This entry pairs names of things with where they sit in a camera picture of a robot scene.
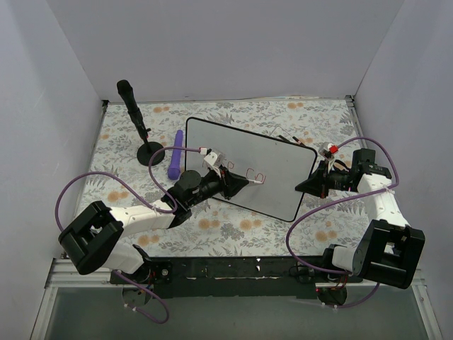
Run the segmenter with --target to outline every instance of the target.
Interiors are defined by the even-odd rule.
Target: black stand base
[[[158,142],[148,142],[148,145],[143,144],[141,147],[139,147],[137,151],[137,159],[139,160],[141,165],[148,166],[149,165],[149,160],[151,159],[151,156],[159,149],[162,149],[163,146],[162,144]],[[156,158],[153,160],[152,165],[157,165],[160,162],[162,162],[162,159],[165,157],[165,151],[159,152]]]

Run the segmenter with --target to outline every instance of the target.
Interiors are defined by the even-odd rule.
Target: white wall
[[[101,102],[45,0],[0,0],[0,44],[0,337],[28,339],[61,252],[53,207],[87,168]]]
[[[355,94],[403,0],[47,0],[102,99]]]
[[[406,0],[357,93],[364,134],[401,176],[402,211],[425,232],[422,268],[444,339],[453,339],[453,2]]]

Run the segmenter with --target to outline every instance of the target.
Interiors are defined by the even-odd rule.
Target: whiteboard
[[[315,149],[199,118],[187,119],[185,145],[220,151],[230,172],[264,182],[245,187],[231,200],[215,198],[285,222],[295,220],[303,193],[294,187],[310,176]],[[186,152],[185,169],[201,176],[208,172],[202,157],[194,152]]]

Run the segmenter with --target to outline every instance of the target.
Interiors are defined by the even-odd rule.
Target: floral tablecloth
[[[323,142],[338,144],[357,136],[343,100],[153,103],[139,107],[146,126],[151,128],[149,140],[164,146],[173,144],[176,130],[185,130],[189,117],[213,120],[264,135],[279,126],[315,149]],[[119,176],[153,202],[162,196],[162,192],[152,183],[148,169],[136,159],[141,143],[126,107],[109,105],[91,170]],[[352,151],[359,147],[353,142],[340,150],[339,157],[350,166]],[[174,183],[166,175],[170,158],[167,153],[154,167],[155,177],[168,188]],[[346,195],[349,193],[331,191],[325,200],[305,195],[299,214]],[[107,206],[140,204],[124,187],[106,176],[87,178],[78,211],[95,200],[103,200]],[[151,230],[125,237],[121,242],[139,244],[150,256],[282,256],[288,255],[285,235],[290,225],[209,199],[195,206],[193,216],[179,227]],[[307,218],[293,232],[291,245],[299,254],[320,255],[330,243],[356,245],[367,226],[363,202],[353,200]]]

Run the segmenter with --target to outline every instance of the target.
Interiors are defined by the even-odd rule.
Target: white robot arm
[[[205,177],[193,170],[181,174],[168,192],[177,202],[174,213],[162,213],[139,205],[108,208],[101,201],[90,204],[60,234],[59,242],[80,274],[92,273],[100,267],[133,274],[144,263],[146,254],[137,245],[118,242],[138,232],[168,229],[186,221],[190,208],[214,195],[230,199],[245,186],[262,184],[229,172],[222,165],[224,155],[200,148],[203,161],[210,170]],[[152,205],[163,210],[174,209],[173,201],[165,195]]]
[[[335,145],[323,144],[319,153],[324,160],[296,190],[325,198],[329,189],[370,193],[390,187],[390,171],[374,163],[374,150],[355,150],[351,169],[335,160],[337,151]],[[334,168],[335,163],[344,169]],[[332,244],[325,250],[323,256],[331,264],[328,269],[344,269],[367,280],[407,288],[420,259],[425,235],[409,225],[392,190],[369,195],[363,201],[369,227],[356,247]]]

